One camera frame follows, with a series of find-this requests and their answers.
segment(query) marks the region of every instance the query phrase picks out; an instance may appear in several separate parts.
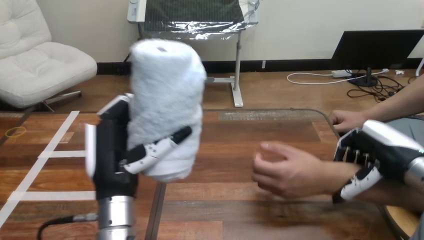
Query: monitor stand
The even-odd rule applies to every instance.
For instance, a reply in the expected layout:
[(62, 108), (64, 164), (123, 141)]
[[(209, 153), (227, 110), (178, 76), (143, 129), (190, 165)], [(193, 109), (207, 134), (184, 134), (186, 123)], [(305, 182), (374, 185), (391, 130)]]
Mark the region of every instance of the monitor stand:
[(350, 78), (357, 78), (357, 77), (361, 77), (361, 78), (352, 79), (352, 80), (349, 80), (348, 82), (360, 87), (374, 87), (378, 83), (378, 78), (373, 76), (371, 73), (372, 73), (371, 67), (368, 67), (366, 69), (366, 77), (361, 77), (361, 76), (364, 76), (364, 74), (362, 73), (352, 73), (352, 76)]

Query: yellow rubber band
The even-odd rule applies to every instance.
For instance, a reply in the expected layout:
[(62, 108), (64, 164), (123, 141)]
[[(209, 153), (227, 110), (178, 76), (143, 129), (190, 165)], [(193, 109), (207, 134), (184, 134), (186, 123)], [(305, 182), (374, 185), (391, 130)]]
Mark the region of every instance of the yellow rubber band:
[[(23, 129), (23, 132), (21, 134), (18, 134), (18, 135), (13, 135), (13, 136), (8, 135), (8, 133), (10, 131), (17, 130), (17, 129)], [(14, 127), (14, 128), (11, 128), (11, 129), (7, 130), (4, 135), (7, 138), (17, 138), (17, 137), (20, 137), (20, 136), (24, 135), (26, 132), (27, 132), (27, 129), (25, 127), (23, 127), (23, 126), (17, 126), (17, 127)]]

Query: metal robot arm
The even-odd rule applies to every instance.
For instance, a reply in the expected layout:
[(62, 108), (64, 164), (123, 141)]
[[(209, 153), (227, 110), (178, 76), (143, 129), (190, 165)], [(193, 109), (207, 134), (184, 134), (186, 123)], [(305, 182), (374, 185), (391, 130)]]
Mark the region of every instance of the metal robot arm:
[(138, 174), (172, 152), (191, 133), (187, 126), (173, 135), (127, 150), (129, 102), (119, 95), (97, 114), (99, 124), (85, 126), (85, 169), (95, 185), (98, 240), (133, 240), (134, 199)]
[(334, 161), (363, 166), (333, 195), (333, 202), (351, 200), (382, 178), (405, 183), (424, 194), (424, 147), (387, 124), (368, 120), (338, 142)]

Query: white armchair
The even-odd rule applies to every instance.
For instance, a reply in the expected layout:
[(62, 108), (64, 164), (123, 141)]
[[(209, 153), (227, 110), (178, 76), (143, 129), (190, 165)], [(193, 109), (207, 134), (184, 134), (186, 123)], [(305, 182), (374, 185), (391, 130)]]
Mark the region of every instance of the white armchair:
[(1, 100), (26, 108), (81, 95), (79, 91), (48, 99), (97, 72), (92, 57), (51, 40), (36, 0), (0, 0)]

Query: white towel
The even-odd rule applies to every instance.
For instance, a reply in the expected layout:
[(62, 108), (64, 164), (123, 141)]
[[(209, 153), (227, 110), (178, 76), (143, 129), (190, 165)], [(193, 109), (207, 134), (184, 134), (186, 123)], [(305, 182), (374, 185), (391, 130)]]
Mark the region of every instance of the white towel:
[(187, 177), (202, 132), (202, 98), (206, 71), (196, 51), (177, 41), (150, 39), (131, 47), (131, 88), (128, 149), (160, 140), (182, 127), (192, 134), (143, 174), (171, 182)]

